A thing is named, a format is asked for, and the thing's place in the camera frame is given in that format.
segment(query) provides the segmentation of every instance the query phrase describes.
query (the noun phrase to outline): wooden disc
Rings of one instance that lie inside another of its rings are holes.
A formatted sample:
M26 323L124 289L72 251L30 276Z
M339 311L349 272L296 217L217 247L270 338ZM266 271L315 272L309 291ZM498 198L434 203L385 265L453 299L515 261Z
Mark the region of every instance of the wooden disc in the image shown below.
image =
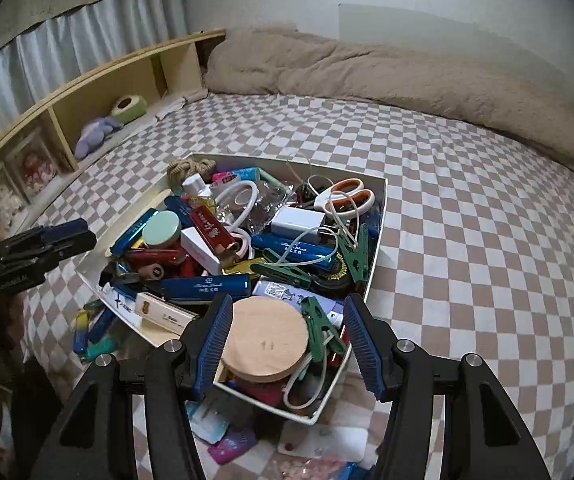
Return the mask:
M222 361L236 376L270 383L290 375L307 349L307 325L289 303L252 296L234 303Z

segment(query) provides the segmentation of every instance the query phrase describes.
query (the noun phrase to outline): black clamp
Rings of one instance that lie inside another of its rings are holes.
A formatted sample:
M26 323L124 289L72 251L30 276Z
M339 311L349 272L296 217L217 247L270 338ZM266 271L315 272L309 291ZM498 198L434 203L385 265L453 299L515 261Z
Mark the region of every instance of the black clamp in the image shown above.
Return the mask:
M62 260L90 251L96 235L79 218L51 227L35 227L0 242L0 292L17 294L45 281Z
M51 428L32 480L136 480L132 395L145 396L154 478L205 480L184 401L211 388L232 320L231 297L218 294L180 339L146 358L98 356Z
M378 400L393 401L375 480L425 477L435 395L446 399L442 479L550 478L518 410L479 355L429 355L374 319L358 294L345 300L345 323L365 386Z

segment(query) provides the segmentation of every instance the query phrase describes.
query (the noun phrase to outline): power adapter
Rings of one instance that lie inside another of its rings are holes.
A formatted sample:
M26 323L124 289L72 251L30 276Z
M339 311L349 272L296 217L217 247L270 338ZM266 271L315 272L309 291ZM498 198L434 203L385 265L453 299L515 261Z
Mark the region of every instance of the power adapter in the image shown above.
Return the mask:
M324 221L323 212L284 206L273 216L271 229L272 233L277 236L294 240L301 233L320 227ZM317 244L318 231L310 231L301 240L309 244Z

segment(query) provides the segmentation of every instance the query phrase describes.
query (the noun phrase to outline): qr code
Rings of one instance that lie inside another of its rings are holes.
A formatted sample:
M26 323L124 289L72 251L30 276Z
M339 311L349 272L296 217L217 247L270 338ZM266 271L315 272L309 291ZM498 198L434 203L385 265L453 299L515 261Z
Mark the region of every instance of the qr code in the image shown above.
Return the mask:
M277 300L281 300L283 298L283 294L285 294L286 291L287 287L281 285L280 283L267 283L267 287L265 288L265 295L276 298Z

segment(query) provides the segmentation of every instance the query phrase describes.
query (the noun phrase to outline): clothespin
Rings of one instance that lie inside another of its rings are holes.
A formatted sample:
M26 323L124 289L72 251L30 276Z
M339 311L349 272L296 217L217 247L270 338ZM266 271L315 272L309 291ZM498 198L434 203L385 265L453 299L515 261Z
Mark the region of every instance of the clothespin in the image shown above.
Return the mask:
M356 284L366 283L369 279L369 231L366 224L358 228L357 241L358 246L355 248L345 235L338 236L338 247Z
M267 276L277 282L289 283L298 288L309 288L311 286L311 276L299 267L276 267L275 264L280 256L271 249L263 249L263 258L267 263L253 263L250 268L252 272Z
M345 343L340 339L336 328L331 324L316 298L308 296L301 301L301 314L307 324L309 352L311 352L312 361L320 363L327 357L325 352L325 332L330 332L333 336L330 342L327 343L329 350L335 354L345 353L347 349Z

